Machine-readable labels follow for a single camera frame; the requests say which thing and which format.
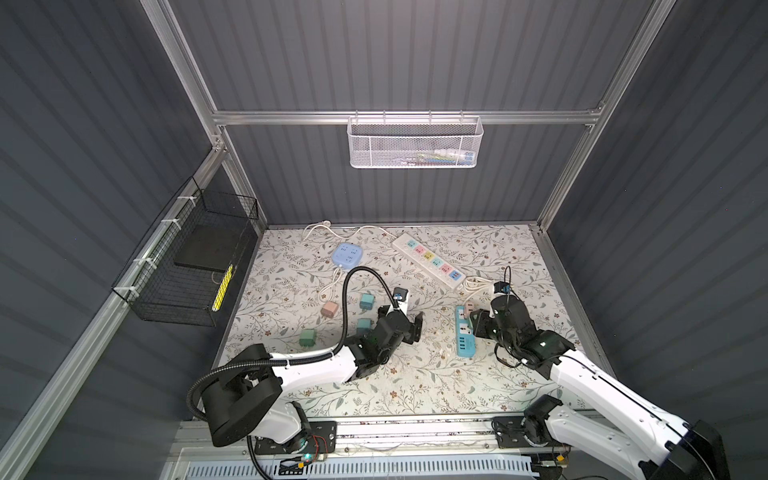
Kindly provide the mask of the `long white power strip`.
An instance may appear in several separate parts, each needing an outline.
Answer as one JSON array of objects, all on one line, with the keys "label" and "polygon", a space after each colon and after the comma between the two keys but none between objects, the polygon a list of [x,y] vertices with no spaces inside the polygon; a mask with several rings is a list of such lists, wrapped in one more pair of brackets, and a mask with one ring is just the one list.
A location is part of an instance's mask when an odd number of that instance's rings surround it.
[{"label": "long white power strip", "polygon": [[456,290],[466,280],[466,275],[455,264],[408,234],[397,237],[392,246],[449,290]]}]

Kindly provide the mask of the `pink plug cube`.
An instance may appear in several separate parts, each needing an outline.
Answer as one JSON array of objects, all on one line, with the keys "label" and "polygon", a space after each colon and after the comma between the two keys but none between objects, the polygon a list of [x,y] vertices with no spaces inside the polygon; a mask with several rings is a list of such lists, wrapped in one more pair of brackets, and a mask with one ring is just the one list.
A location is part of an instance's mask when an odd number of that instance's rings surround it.
[{"label": "pink plug cube", "polygon": [[320,310],[320,313],[325,318],[334,318],[339,310],[339,305],[333,301],[325,302]]}]

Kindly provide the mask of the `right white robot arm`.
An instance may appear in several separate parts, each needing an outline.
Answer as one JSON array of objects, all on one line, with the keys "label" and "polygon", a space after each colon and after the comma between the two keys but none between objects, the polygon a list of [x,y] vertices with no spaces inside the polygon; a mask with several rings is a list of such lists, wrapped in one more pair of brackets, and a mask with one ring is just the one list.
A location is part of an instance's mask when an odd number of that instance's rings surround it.
[{"label": "right white robot arm", "polygon": [[489,309],[471,311],[468,321],[476,337],[493,341],[518,366],[574,393],[608,421],[542,395],[520,422],[528,444],[570,445],[632,479],[729,478],[724,442],[714,427],[690,423],[641,397],[565,337],[538,328],[516,295],[495,297]]}]

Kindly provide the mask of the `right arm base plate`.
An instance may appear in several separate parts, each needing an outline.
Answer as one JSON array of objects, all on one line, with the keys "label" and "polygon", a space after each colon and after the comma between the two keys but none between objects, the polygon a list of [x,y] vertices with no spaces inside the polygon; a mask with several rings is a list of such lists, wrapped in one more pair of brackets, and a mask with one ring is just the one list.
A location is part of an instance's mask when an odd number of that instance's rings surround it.
[{"label": "right arm base plate", "polygon": [[560,448],[571,446],[555,440],[538,421],[528,421],[525,416],[502,415],[491,419],[492,433],[500,448]]}]

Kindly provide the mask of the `teal small power strip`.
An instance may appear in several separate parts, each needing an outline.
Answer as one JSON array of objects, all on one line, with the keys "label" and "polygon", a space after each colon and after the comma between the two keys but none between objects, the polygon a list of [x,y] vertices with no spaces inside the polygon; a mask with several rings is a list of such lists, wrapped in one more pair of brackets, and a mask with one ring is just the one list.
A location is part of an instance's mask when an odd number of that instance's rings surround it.
[{"label": "teal small power strip", "polygon": [[455,307],[455,332],[457,355],[472,358],[476,353],[474,331],[467,310],[464,306]]}]

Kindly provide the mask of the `green plug cube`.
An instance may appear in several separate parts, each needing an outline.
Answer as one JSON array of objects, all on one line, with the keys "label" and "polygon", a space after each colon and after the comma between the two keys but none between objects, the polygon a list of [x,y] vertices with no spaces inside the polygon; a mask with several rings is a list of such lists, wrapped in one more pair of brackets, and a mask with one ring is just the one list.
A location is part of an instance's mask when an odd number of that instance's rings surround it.
[{"label": "green plug cube", "polygon": [[317,333],[315,329],[303,329],[299,336],[299,345],[302,348],[310,348],[316,345]]}]

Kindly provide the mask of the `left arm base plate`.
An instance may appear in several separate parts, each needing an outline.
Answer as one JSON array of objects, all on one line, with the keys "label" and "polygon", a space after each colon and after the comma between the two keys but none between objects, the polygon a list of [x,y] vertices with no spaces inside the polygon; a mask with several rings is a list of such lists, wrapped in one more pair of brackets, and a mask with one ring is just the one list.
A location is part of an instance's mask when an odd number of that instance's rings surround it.
[{"label": "left arm base plate", "polygon": [[267,438],[255,438],[257,455],[299,455],[334,453],[338,423],[335,421],[309,422],[309,429],[302,429],[285,444]]}]

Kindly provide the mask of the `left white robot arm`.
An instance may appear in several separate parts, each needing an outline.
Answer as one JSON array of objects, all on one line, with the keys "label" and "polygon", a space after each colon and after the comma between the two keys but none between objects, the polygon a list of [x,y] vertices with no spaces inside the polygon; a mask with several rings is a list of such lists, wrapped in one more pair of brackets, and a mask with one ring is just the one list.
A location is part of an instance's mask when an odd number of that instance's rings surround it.
[{"label": "left white robot arm", "polygon": [[231,445],[247,436],[269,439],[291,451],[311,434],[301,405],[288,395],[317,385],[344,384],[364,379],[388,363],[401,343],[421,339],[424,314],[409,319],[393,309],[379,318],[364,335],[344,340],[337,353],[307,356],[269,354],[261,344],[252,345],[235,360],[210,372],[192,387],[189,403],[201,402],[212,444]]}]

